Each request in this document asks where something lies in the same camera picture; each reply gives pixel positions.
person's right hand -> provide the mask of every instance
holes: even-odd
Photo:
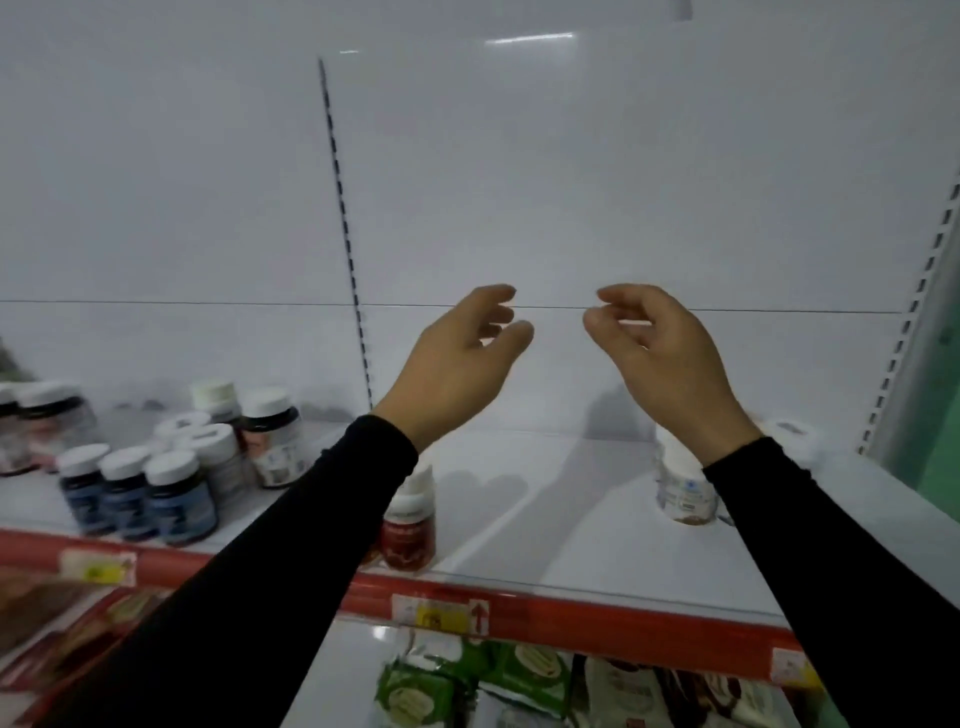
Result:
[[[584,327],[623,375],[630,394],[707,466],[763,436],[733,395],[720,353],[700,320],[653,285],[601,288],[607,305]],[[645,324],[621,322],[649,322]]]

white back panel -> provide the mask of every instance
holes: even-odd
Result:
[[[233,379],[241,394],[287,387],[314,420],[348,421],[368,408],[351,306],[0,303],[0,334],[37,378],[80,383],[102,420],[122,421],[116,407],[146,400],[188,408],[187,385],[209,376]],[[132,444],[110,434],[114,445]]]
[[[4,4],[0,298],[349,303],[318,46],[299,17]]]
[[[902,310],[960,150],[960,8],[709,15],[325,56],[361,300],[647,279],[696,308]]]
[[[444,310],[364,305],[373,400],[399,374],[420,332]],[[582,311],[521,308],[536,335],[494,403],[475,426],[589,437],[647,439],[650,421],[619,372],[589,339]],[[838,448],[852,448],[892,346],[893,314],[702,311],[736,394],[761,414],[789,413],[820,427]]]

price tag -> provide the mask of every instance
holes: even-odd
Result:
[[[393,618],[400,624],[409,624],[423,629],[470,634],[470,614],[467,604],[418,596],[393,595],[391,600]]]
[[[774,647],[770,682],[787,688],[822,688],[820,677],[800,650]]]
[[[60,576],[89,584],[135,587],[136,554],[65,548],[60,552]]]

black sleeve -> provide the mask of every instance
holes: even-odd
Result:
[[[952,714],[960,610],[770,438],[704,473],[852,728],[940,725]]]
[[[40,724],[278,726],[417,460],[393,425],[356,420]]]

person's left hand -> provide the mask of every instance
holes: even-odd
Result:
[[[505,283],[474,288],[424,329],[372,414],[395,425],[423,452],[483,411],[534,338],[533,324],[510,324],[514,312],[502,305],[515,292]],[[481,339],[492,341],[485,347]]]

